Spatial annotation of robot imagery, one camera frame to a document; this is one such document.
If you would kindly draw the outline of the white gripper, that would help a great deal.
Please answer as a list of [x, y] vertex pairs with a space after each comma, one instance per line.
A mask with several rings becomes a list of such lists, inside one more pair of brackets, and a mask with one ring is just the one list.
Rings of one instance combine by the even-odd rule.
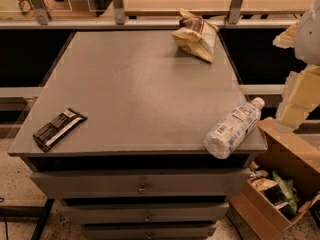
[[315, 0], [299, 23], [277, 35], [273, 45], [294, 48], [297, 59], [307, 65], [300, 73], [291, 71], [286, 79], [282, 101], [276, 112], [275, 129], [281, 133], [297, 130], [320, 105], [320, 0]]

